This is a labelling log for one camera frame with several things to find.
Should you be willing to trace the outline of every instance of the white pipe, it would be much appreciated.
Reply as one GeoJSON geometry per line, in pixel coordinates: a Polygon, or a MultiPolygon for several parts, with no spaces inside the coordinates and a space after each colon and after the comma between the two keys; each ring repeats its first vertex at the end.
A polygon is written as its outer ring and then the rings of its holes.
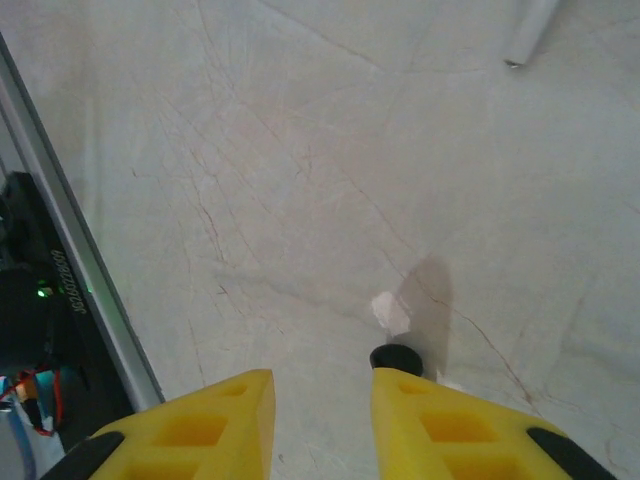
{"type": "Polygon", "coordinates": [[[512,68],[527,63],[556,12],[560,0],[533,0],[504,59],[512,68]]]}

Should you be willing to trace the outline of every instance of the black electronic device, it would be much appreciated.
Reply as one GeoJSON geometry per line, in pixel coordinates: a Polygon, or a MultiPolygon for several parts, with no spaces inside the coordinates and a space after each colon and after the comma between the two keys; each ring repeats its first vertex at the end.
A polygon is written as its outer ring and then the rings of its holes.
{"type": "Polygon", "coordinates": [[[133,408],[31,175],[7,176],[0,219],[0,375],[61,368],[67,450],[133,408]]]}

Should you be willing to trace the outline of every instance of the white marble surface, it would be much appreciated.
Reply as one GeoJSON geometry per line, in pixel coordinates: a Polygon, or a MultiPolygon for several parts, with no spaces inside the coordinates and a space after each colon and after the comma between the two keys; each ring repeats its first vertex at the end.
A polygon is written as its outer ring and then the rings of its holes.
{"type": "Polygon", "coordinates": [[[640,2],[566,2],[508,71],[521,14],[0,0],[166,394],[274,369],[272,478],[377,477],[381,294],[431,369],[640,477],[640,2]]]}

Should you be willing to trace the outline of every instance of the metal frame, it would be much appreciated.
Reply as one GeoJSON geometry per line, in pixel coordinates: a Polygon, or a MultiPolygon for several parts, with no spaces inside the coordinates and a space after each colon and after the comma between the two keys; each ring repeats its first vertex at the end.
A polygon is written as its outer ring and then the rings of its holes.
{"type": "Polygon", "coordinates": [[[34,177],[80,283],[85,292],[92,292],[87,299],[133,408],[141,411],[162,403],[158,382],[2,35],[0,168],[3,173],[23,171],[34,177]]]}

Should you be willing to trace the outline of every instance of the black cylindrical object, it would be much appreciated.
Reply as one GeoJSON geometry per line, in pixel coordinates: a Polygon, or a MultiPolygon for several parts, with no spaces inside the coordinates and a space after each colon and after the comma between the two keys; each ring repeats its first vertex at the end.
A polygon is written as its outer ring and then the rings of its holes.
{"type": "Polygon", "coordinates": [[[371,368],[395,368],[418,377],[424,371],[422,359],[417,352],[396,343],[389,343],[376,348],[369,356],[371,368]]]}

